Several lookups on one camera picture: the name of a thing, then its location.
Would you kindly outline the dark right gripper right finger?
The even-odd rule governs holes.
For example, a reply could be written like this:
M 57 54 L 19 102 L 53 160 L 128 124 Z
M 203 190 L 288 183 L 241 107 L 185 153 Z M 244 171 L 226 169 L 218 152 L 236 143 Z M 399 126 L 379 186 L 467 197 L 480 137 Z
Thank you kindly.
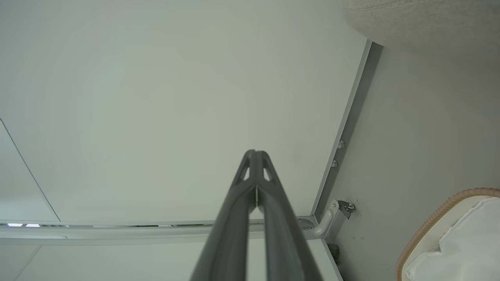
M 268 153 L 257 151 L 257 193 L 264 214 L 268 281 L 322 281 Z

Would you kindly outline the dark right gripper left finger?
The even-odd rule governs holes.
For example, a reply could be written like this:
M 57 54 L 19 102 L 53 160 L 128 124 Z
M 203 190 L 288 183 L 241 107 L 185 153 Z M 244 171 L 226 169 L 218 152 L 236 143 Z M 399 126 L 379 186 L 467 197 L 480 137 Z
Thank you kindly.
M 246 280 L 249 215 L 257 205 L 256 154 L 252 149 L 243 155 L 191 281 Z

